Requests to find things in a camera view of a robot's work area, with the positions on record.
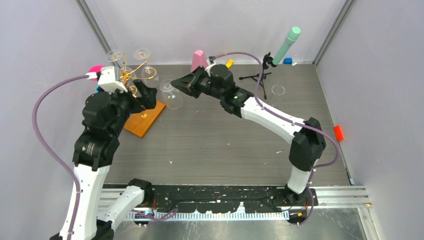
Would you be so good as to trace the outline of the short ribbed clear glass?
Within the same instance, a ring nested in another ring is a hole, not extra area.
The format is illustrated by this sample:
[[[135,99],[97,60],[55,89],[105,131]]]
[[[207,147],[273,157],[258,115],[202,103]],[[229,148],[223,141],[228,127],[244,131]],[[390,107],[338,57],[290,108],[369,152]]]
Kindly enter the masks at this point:
[[[160,83],[162,100],[166,107],[171,110],[176,110],[183,105],[183,98],[180,91],[171,84],[171,80],[164,80]]]

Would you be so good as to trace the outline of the tall clear wine glass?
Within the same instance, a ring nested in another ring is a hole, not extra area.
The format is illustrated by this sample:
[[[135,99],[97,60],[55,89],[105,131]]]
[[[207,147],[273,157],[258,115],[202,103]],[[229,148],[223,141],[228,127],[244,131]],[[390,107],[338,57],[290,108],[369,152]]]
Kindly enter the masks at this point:
[[[285,94],[286,89],[282,85],[276,84],[272,86],[271,91],[276,96],[282,96]]]

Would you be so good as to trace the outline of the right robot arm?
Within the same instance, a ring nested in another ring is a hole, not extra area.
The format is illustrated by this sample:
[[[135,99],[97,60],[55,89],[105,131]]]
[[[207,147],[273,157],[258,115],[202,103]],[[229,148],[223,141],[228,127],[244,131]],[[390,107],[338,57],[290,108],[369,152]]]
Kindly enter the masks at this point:
[[[283,138],[290,145],[288,159],[292,165],[285,198],[291,205],[299,205],[305,199],[313,168],[326,148],[318,120],[293,117],[256,100],[253,93],[236,86],[233,73],[223,64],[199,66],[170,84],[194,98],[201,94],[214,97],[227,113],[255,122]]]

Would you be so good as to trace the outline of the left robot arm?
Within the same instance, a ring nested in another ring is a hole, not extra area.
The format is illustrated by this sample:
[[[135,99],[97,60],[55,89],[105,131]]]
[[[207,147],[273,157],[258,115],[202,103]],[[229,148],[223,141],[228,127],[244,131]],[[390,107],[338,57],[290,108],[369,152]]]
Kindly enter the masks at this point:
[[[90,95],[82,110],[84,131],[74,144],[73,172],[78,186],[71,200],[79,196],[78,206],[70,206],[61,231],[53,240],[111,240],[120,223],[138,205],[148,207],[154,199],[149,181],[132,179],[124,192],[104,212],[98,205],[106,176],[120,143],[119,136],[132,114],[154,109],[157,89],[141,80],[134,82],[141,93],[100,90]]]

